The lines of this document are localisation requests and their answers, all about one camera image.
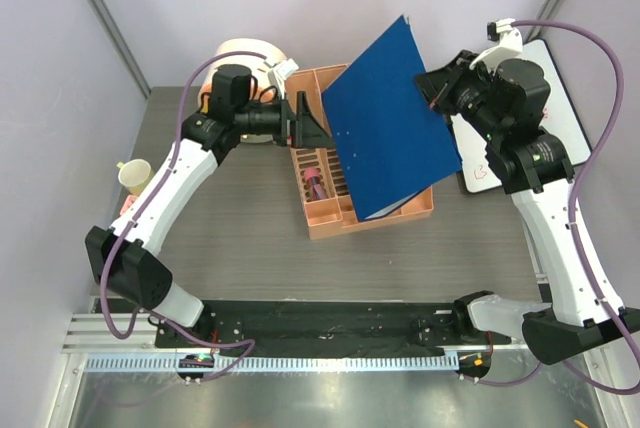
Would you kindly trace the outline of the blue ring binder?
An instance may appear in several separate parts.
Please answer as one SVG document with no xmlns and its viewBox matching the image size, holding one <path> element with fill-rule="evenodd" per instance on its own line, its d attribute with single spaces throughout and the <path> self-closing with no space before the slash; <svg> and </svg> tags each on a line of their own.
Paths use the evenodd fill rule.
<svg viewBox="0 0 640 428">
<path fill-rule="evenodd" d="M 414 83 L 425 66 L 398 17 L 321 98 L 355 214 L 384 218 L 461 170 L 444 118 Z"/>
</svg>

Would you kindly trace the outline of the white arched drawer cabinet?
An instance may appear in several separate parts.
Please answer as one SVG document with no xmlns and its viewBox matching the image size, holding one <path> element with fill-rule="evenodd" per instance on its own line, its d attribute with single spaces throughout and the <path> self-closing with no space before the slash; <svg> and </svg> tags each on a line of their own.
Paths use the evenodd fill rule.
<svg viewBox="0 0 640 428">
<path fill-rule="evenodd" d="M 234 124 L 234 114 L 250 101 L 269 102 L 279 98 L 267 79 L 265 61 L 290 58 L 275 45 L 252 38 L 235 38 L 220 45 L 208 67 L 198 94 L 198 113 L 183 125 L 204 150 L 224 151 L 236 147 L 243 135 Z"/>
</svg>

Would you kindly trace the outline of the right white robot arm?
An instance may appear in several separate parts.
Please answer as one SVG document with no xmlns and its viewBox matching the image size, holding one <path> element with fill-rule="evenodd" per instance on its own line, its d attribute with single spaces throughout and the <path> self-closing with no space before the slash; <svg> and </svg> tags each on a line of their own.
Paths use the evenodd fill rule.
<svg viewBox="0 0 640 428">
<path fill-rule="evenodd" d="M 451 319 L 457 339 L 487 331 L 526 342 L 553 365 L 639 329 L 639 311 L 609 283 L 578 207 L 573 165 L 559 138 L 541 127 L 551 94 L 543 69 L 511 58 L 490 68 L 461 51 L 443 68 L 415 76 L 429 107 L 462 117 L 484 141 L 485 158 L 521 216 L 551 290 L 548 304 L 503 299 L 491 292 L 465 298 Z"/>
</svg>

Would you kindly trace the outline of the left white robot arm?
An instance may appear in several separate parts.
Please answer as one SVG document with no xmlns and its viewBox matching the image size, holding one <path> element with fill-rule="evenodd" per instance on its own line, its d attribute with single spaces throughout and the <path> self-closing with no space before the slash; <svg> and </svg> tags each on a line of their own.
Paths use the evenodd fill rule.
<svg viewBox="0 0 640 428">
<path fill-rule="evenodd" d="M 181 117 L 167 158 L 133 205 L 107 229 L 93 227 L 85 245 L 100 294 L 113 292 L 138 308 L 178 324 L 190 346 L 213 333 L 203 301 L 181 288 L 159 260 L 164 240 L 192 195 L 244 135 L 270 135 L 290 148 L 329 148 L 308 96 L 282 92 L 262 101 L 251 70 L 225 64 L 212 77 L 202 109 Z"/>
</svg>

